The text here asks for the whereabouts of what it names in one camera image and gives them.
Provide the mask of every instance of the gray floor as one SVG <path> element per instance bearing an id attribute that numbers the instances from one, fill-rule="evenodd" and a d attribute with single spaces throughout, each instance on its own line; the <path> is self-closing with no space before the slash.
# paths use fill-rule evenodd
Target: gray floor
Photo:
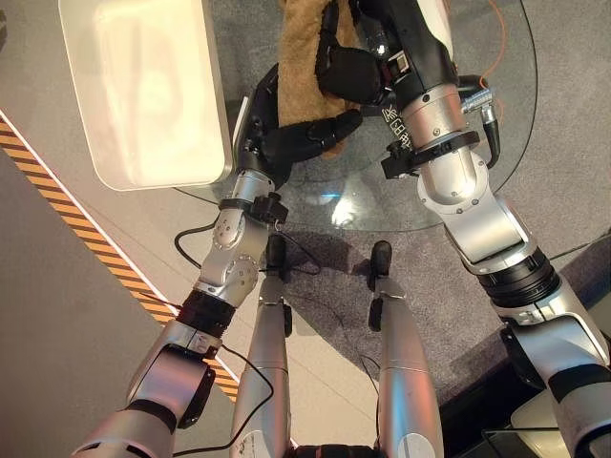
<path id="1" fill-rule="evenodd" d="M 0 454 L 67 457 L 123 406 L 159 326 L 2 150 L 0 215 Z M 177 450 L 226 443 L 232 411 L 214 388 Z"/>

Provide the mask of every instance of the cable connector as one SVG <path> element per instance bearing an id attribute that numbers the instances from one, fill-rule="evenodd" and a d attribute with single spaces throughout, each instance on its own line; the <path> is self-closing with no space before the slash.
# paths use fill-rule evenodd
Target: cable connector
<path id="1" fill-rule="evenodd" d="M 250 208 L 250 216 L 268 224 L 284 224 L 288 209 L 281 203 L 281 196 L 269 193 L 267 197 L 257 197 Z"/>

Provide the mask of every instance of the silver robot arm segment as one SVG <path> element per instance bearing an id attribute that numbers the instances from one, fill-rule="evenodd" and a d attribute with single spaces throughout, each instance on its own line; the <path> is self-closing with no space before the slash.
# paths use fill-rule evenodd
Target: silver robot arm segment
<path id="1" fill-rule="evenodd" d="M 420 150 L 466 128 L 452 84 L 430 89 L 402 117 Z M 554 394 L 562 436 L 572 456 L 581 456 L 590 442 L 611 433 L 609 350 L 602 334 L 519 216 L 494 196 L 488 168 L 469 146 L 423 164 L 417 189 Z"/>
<path id="2" fill-rule="evenodd" d="M 215 372 L 214 358 L 235 309 L 254 289 L 267 224 L 247 211 L 274 190 L 263 174 L 239 174 L 231 199 L 221 204 L 213 246 L 194 290 L 138 368 L 127 406 L 110 416 L 74 453 L 77 458 L 169 458 L 177 427 L 200 417 Z"/>

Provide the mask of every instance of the black strap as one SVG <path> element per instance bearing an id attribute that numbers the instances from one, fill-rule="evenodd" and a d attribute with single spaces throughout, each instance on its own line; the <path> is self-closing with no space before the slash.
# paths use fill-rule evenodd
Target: black strap
<path id="1" fill-rule="evenodd" d="M 611 382 L 611 370 L 598 364 L 583 364 L 554 374 L 548 385 L 556 401 L 560 402 L 571 391 L 582 386 Z"/>
<path id="2" fill-rule="evenodd" d="M 125 410 L 139 410 L 140 412 L 150 413 L 159 418 L 170 429 L 170 433 L 174 434 L 176 430 L 176 415 L 172 413 L 172 410 L 161 404 L 148 399 L 138 399 L 129 404 Z"/>

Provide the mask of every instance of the white lid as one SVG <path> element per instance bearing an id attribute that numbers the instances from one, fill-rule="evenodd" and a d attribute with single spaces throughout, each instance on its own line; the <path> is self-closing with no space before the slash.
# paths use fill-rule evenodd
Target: white lid
<path id="1" fill-rule="evenodd" d="M 232 167 L 204 0 L 59 0 L 99 178 L 118 191 L 209 184 Z"/>

